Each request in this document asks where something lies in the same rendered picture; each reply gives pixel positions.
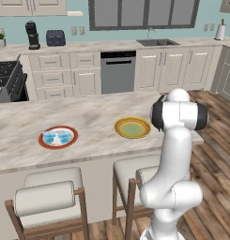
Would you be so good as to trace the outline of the yellow green plate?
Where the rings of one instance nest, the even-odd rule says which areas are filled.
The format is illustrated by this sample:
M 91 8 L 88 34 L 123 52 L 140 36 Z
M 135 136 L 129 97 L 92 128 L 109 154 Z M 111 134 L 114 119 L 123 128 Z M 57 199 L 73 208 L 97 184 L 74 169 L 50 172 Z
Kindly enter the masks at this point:
M 142 118 L 128 116 L 115 122 L 115 132 L 127 139 L 141 139 L 151 130 L 148 122 Z

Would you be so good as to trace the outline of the blue yogurt container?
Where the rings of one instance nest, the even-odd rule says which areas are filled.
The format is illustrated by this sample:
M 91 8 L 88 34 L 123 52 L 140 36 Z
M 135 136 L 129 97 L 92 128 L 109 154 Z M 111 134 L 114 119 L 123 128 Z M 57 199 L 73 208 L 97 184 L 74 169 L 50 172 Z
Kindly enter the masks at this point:
M 44 131 L 42 135 L 45 143 L 52 143 L 54 141 L 55 133 L 53 131 Z
M 61 131 L 58 133 L 58 138 L 60 139 L 61 143 L 68 143 L 69 137 L 70 137 L 70 134 L 66 131 Z

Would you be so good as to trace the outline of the red rimmed white plate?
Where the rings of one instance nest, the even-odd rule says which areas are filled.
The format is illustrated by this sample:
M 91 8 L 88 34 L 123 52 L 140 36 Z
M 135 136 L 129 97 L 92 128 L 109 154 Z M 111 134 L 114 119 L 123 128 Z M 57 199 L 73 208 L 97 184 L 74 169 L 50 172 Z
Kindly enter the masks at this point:
M 78 132 L 69 126 L 55 126 L 42 131 L 38 136 L 40 146 L 50 150 L 70 147 L 78 140 Z

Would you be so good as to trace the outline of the grey dishwasher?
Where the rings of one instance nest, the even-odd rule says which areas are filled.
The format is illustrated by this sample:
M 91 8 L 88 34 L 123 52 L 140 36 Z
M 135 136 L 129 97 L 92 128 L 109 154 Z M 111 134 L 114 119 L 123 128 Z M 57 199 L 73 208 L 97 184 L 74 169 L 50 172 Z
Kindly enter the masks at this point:
M 102 94 L 134 91 L 136 51 L 100 53 Z

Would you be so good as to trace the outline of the wooden stool with cream cushion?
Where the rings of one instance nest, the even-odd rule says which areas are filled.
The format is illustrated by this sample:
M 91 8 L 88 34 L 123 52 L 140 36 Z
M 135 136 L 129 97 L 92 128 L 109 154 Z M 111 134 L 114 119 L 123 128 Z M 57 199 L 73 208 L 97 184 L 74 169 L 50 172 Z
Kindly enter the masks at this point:
M 85 192 L 79 167 L 28 174 L 5 207 L 19 240 L 54 240 L 84 233 L 90 240 Z
M 113 164 L 113 224 L 116 225 L 116 212 L 126 213 L 125 240 L 130 240 L 132 221 L 136 218 L 150 217 L 152 210 L 141 204 L 136 178 L 138 169 L 158 167 L 158 154 L 145 157 L 132 157 L 116 161 Z

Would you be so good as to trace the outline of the cream base cupboards run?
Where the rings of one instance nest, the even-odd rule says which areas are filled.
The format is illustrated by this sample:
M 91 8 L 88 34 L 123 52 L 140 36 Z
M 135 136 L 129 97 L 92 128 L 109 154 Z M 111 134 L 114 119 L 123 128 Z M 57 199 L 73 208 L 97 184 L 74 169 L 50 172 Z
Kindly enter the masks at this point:
M 99 52 L 58 52 L 29 56 L 29 99 L 72 98 L 101 93 Z

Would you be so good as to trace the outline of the cream base cupboards under sink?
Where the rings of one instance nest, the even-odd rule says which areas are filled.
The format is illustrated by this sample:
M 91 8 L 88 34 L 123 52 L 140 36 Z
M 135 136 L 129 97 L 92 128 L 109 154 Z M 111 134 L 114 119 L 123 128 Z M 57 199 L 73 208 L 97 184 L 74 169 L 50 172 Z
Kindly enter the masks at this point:
M 136 52 L 134 90 L 168 93 L 175 88 L 209 90 L 221 46 L 176 46 Z

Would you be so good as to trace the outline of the steel sink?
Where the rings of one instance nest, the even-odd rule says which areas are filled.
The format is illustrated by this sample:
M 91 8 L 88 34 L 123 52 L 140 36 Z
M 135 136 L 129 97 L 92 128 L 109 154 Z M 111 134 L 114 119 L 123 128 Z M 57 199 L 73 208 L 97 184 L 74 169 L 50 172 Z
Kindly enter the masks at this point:
M 144 47 L 179 45 L 177 42 L 174 42 L 171 39 L 139 39 L 136 41 L 142 44 Z

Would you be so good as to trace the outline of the steel tap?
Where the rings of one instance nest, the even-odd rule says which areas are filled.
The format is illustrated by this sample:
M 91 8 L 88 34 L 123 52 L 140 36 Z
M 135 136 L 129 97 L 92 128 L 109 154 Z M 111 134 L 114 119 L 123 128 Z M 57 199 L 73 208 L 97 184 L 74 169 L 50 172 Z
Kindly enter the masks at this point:
M 147 31 L 147 37 L 146 37 L 147 40 L 152 39 L 152 36 L 151 36 L 151 32 L 152 32 L 152 31 L 155 33 L 155 29 L 153 29 L 153 28 L 150 27 L 150 28 L 148 29 L 148 31 Z

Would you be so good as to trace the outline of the dark blue toaster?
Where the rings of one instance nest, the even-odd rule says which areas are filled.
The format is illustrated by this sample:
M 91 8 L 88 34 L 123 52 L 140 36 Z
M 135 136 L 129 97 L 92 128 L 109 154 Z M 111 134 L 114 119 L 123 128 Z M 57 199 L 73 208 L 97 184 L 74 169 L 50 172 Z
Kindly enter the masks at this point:
M 49 47 L 65 46 L 66 39 L 63 30 L 48 30 L 46 33 L 46 42 Z

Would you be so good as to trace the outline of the grey framed window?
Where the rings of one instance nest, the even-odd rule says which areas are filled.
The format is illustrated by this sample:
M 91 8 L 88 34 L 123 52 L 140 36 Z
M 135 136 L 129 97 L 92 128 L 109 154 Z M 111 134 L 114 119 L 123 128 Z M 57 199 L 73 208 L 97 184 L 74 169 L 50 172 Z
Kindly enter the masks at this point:
M 200 0 L 88 0 L 91 31 L 194 28 Z

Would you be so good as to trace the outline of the black stove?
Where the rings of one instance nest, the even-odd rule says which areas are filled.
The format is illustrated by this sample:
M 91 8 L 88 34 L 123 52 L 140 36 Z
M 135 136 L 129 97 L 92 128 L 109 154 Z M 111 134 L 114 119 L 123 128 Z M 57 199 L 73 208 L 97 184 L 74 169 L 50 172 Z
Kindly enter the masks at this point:
M 0 61 L 0 103 L 27 101 L 26 80 L 19 59 Z

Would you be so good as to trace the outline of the black coffee machine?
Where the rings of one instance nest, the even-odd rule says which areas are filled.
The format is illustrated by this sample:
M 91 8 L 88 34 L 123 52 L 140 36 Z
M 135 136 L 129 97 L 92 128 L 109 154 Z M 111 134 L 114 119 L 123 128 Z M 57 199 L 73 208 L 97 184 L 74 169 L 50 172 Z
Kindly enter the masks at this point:
M 38 50 L 40 48 L 40 44 L 38 42 L 38 32 L 36 24 L 32 21 L 27 22 L 25 25 L 25 30 L 29 39 L 29 49 Z

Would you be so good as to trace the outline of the grey side cupboards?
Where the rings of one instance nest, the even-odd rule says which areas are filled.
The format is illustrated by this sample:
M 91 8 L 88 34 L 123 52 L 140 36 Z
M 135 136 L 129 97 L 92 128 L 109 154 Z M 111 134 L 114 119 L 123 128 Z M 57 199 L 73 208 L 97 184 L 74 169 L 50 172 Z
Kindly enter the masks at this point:
M 210 91 L 230 101 L 230 47 L 222 46 Z

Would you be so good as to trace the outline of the white paper towel roll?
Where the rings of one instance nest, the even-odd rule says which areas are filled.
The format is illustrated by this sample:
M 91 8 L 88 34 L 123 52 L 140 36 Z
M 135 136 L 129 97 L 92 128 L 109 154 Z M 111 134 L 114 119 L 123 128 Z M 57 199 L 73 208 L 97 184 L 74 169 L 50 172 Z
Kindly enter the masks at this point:
M 222 20 L 222 23 L 218 25 L 215 39 L 224 40 L 224 36 L 225 36 L 225 24 L 224 24 L 224 20 Z

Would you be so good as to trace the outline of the cream wall cupboards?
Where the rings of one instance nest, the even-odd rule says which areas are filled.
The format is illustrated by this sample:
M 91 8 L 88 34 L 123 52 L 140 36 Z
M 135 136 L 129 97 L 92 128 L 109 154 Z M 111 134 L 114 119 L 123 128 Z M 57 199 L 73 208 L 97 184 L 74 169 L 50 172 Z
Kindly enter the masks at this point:
M 0 0 L 0 17 L 66 15 L 66 0 Z

